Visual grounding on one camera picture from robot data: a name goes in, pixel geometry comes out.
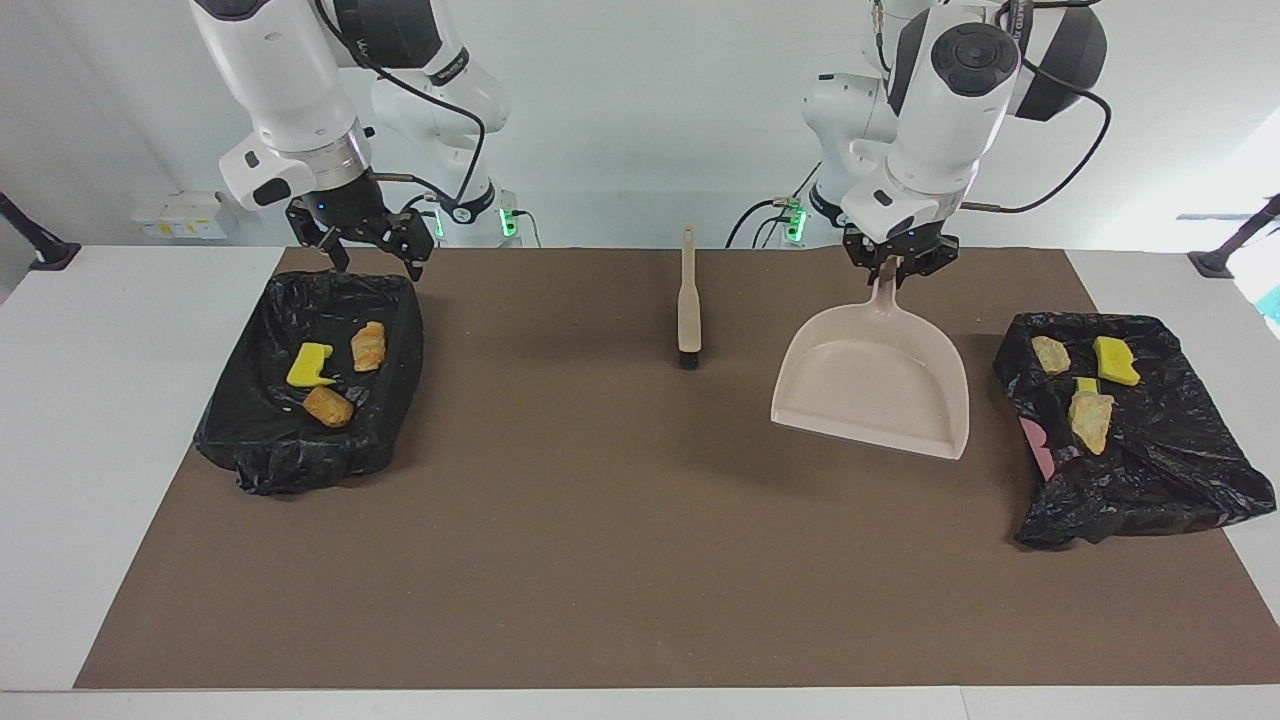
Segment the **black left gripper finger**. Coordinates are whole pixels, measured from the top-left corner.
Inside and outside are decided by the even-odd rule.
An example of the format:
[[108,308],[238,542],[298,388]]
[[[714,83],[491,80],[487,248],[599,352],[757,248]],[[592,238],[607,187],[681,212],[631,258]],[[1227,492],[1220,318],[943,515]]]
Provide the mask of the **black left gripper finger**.
[[842,246],[854,266],[878,275],[883,266],[883,245],[870,240],[856,228],[844,228]]
[[933,275],[957,259],[959,249],[957,236],[938,236],[924,247],[914,249],[902,260],[902,281]]

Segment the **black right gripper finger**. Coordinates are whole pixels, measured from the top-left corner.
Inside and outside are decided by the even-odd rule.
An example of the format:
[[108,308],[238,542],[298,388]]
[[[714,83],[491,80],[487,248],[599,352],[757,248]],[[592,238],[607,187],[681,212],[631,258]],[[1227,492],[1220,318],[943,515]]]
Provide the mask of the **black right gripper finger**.
[[332,263],[334,272],[346,273],[349,255],[342,245],[340,229],[335,225],[321,228],[302,199],[292,199],[285,208],[288,220],[298,245],[315,249]]
[[413,283],[419,282],[434,250],[434,236],[424,214],[410,208],[404,211],[384,213],[380,220],[385,232],[378,241],[378,247],[399,259],[407,277]]

